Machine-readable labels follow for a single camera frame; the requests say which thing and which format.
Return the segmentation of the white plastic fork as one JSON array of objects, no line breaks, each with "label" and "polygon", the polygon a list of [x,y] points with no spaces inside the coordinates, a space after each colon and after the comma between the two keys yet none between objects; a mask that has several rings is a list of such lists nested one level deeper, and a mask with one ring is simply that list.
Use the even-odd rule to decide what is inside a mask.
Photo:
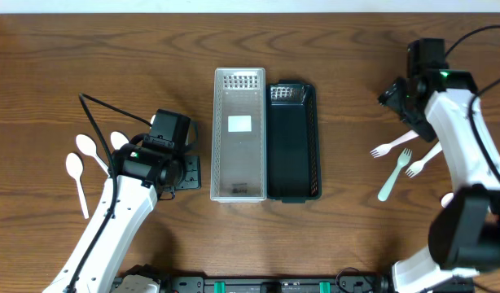
[{"label": "white plastic fork", "polygon": [[406,175],[409,178],[418,175],[426,165],[426,163],[434,158],[437,154],[442,152],[442,146],[438,142],[422,159],[415,161],[407,170]]},{"label": "white plastic fork", "polygon": [[401,135],[399,138],[385,144],[381,144],[375,149],[373,149],[370,154],[373,158],[378,158],[380,156],[387,155],[394,147],[401,145],[402,143],[408,142],[414,138],[417,138],[419,135],[414,131],[410,130],[409,132]]}]

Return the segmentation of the pale green plastic fork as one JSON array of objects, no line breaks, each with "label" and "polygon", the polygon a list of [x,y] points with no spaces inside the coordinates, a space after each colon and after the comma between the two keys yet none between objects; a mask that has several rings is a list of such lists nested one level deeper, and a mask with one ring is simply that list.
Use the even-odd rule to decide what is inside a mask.
[{"label": "pale green plastic fork", "polygon": [[393,172],[391,173],[387,181],[384,183],[384,185],[382,186],[377,195],[377,199],[379,201],[384,202],[388,199],[395,185],[397,177],[400,174],[400,171],[410,162],[411,156],[412,156],[412,150],[408,148],[405,148],[404,151],[399,155],[395,169],[393,170]]}]

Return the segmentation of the clear plastic perforated basket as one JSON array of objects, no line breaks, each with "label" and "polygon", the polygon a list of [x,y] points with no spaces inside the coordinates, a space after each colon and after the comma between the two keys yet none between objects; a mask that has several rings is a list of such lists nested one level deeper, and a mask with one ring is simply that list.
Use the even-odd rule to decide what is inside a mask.
[{"label": "clear plastic perforated basket", "polygon": [[[217,68],[214,77],[210,199],[267,198],[264,68]],[[228,116],[251,116],[252,131],[228,132]]]}]

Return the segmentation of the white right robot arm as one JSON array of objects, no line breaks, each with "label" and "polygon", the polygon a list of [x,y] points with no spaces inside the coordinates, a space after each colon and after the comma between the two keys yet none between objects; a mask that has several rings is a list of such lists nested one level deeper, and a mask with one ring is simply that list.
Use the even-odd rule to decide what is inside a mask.
[{"label": "white right robot arm", "polygon": [[424,292],[500,269],[500,155],[471,73],[412,69],[379,96],[427,142],[437,140],[454,197],[432,222],[425,248],[391,268],[395,292]]}]

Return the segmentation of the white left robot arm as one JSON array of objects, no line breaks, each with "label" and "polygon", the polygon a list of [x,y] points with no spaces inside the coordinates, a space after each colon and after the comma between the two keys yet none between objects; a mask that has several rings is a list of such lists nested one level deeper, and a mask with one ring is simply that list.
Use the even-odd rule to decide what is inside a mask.
[{"label": "white left robot arm", "polygon": [[110,292],[141,224],[163,193],[200,188],[200,159],[157,144],[126,143],[112,153],[103,186],[83,235],[45,292]]}]

